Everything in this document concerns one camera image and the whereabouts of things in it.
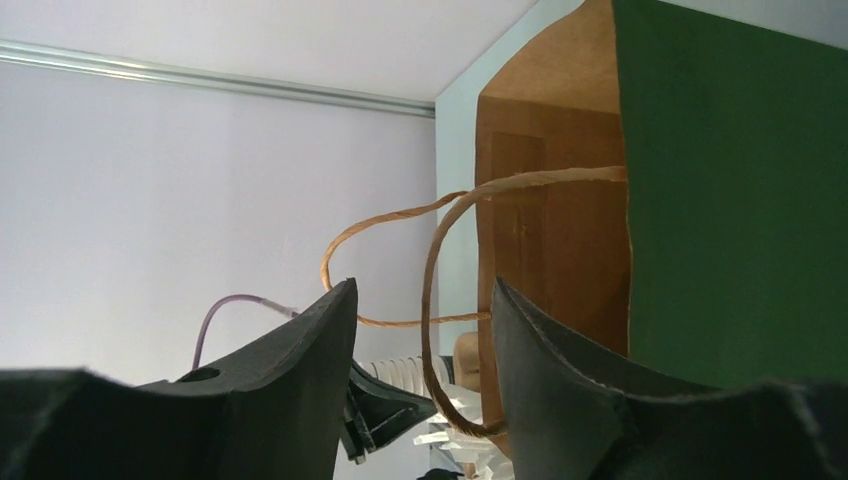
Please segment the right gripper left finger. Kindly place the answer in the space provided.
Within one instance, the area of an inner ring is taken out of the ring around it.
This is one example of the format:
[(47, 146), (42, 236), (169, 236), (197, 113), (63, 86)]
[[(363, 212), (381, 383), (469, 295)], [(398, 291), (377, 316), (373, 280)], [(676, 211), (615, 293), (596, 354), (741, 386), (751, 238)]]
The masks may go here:
[(1, 374), (5, 479), (329, 479), (358, 291), (174, 382), (132, 387), (83, 369)]

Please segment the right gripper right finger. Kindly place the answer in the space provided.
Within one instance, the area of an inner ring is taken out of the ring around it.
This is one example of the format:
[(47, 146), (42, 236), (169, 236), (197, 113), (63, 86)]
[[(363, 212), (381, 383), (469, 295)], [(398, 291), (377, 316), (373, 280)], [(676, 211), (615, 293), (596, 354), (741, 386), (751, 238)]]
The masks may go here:
[(651, 370), (498, 280), (493, 334), (520, 479), (843, 479), (847, 388), (722, 390)]

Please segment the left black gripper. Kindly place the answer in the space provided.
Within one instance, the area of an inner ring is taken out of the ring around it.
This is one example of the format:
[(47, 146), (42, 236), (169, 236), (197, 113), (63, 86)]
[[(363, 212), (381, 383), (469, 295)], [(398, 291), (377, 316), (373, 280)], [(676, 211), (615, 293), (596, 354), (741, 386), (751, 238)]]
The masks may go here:
[(347, 384), (340, 443), (356, 464), (437, 413), (435, 403), (370, 375), (352, 364)]

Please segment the green paper bag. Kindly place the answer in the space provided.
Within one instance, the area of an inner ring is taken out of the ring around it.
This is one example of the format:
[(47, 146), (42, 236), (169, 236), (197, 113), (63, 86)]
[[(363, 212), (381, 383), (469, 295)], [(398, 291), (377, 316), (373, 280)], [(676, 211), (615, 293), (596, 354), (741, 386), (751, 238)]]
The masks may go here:
[(847, 388), (847, 53), (663, 1), (586, 1), (482, 88), (475, 186), (438, 201), (417, 326), (451, 227), (476, 216), (482, 413), (511, 447), (498, 280), (651, 370), (722, 390)]

